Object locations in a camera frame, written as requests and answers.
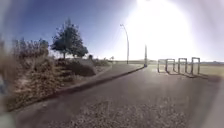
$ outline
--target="field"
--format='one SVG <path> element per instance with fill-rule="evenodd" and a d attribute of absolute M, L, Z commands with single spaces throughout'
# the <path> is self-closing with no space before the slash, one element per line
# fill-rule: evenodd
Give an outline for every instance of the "field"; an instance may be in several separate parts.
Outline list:
<path fill-rule="evenodd" d="M 115 61 L 117 64 L 125 64 L 127 63 L 126 61 Z M 136 61 L 129 61 L 129 64 L 144 64 L 144 61 L 142 60 L 136 60 Z M 149 61 L 148 66 L 156 71 L 157 69 L 157 61 Z M 181 73 L 184 73 L 184 65 L 181 65 Z M 197 64 L 194 65 L 194 74 L 197 74 Z M 161 64 L 160 65 L 160 70 L 163 72 L 165 69 L 165 65 Z M 187 72 L 190 73 L 191 71 L 191 65 L 187 66 Z M 168 65 L 168 70 L 172 71 L 172 65 Z M 219 77 L 224 77 L 224 64 L 217 64 L 217 63 L 206 63 L 202 62 L 200 66 L 200 74 L 201 75 L 208 75 L 208 76 L 219 76 Z"/>

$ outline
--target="sidewalk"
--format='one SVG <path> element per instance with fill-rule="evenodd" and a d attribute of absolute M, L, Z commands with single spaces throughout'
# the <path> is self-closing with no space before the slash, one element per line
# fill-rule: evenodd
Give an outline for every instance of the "sidewalk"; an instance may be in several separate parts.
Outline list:
<path fill-rule="evenodd" d="M 224 80 L 220 87 L 213 106 L 202 125 L 202 128 L 223 128 L 224 127 Z"/>

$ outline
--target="pole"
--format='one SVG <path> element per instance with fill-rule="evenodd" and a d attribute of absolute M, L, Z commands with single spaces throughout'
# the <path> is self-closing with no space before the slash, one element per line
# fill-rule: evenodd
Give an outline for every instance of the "pole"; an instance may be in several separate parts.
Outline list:
<path fill-rule="evenodd" d="M 180 74 L 180 58 L 178 58 L 178 73 Z"/>
<path fill-rule="evenodd" d="M 145 64 L 144 67 L 148 66 L 148 59 L 147 59 L 147 46 L 145 45 Z"/>
<path fill-rule="evenodd" d="M 129 61 L 129 39 L 128 39 L 128 32 L 125 28 L 125 26 L 123 24 L 120 25 L 121 27 L 124 28 L 124 31 L 126 33 L 126 37 L 127 37 L 127 64 L 128 64 L 128 61 Z"/>
<path fill-rule="evenodd" d="M 175 72 L 175 64 L 176 62 L 175 62 L 175 59 L 173 59 L 173 71 Z"/>
<path fill-rule="evenodd" d="M 185 59 L 185 73 L 187 73 L 187 66 L 188 66 L 187 59 Z"/>
<path fill-rule="evenodd" d="M 159 61 L 160 60 L 158 60 L 158 63 L 157 63 L 157 71 L 158 71 L 158 73 L 159 73 Z"/>
<path fill-rule="evenodd" d="M 201 60 L 198 58 L 198 74 L 200 74 L 200 66 L 201 66 Z"/>
<path fill-rule="evenodd" d="M 194 58 L 192 57 L 191 58 L 191 74 L 193 75 L 194 74 Z"/>
<path fill-rule="evenodd" d="M 168 73 L 168 59 L 165 59 L 166 65 L 165 65 L 165 71 Z"/>

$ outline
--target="road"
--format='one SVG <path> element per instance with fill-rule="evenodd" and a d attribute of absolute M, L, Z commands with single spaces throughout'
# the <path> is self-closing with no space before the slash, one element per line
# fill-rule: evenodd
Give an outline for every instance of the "road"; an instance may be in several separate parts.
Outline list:
<path fill-rule="evenodd" d="M 16 126 L 200 127 L 218 90 L 218 81 L 158 74 L 150 67 L 122 64 L 114 65 L 92 83 L 87 89 L 63 94 L 41 107 L 34 105 L 14 112 Z"/>

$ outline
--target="tree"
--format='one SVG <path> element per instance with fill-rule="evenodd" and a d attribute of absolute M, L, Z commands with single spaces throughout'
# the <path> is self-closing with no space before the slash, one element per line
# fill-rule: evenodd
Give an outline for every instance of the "tree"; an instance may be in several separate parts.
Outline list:
<path fill-rule="evenodd" d="M 87 48 L 83 46 L 83 41 L 79 34 L 78 27 L 75 27 L 69 19 L 58 31 L 58 34 L 53 37 L 51 49 L 63 54 L 64 59 L 66 54 L 83 57 L 88 53 Z"/>
<path fill-rule="evenodd" d="M 114 56 L 112 56 L 110 59 L 111 59 L 111 60 L 114 60 Z"/>
<path fill-rule="evenodd" d="M 92 60 L 93 59 L 93 55 L 89 54 L 88 59 Z"/>

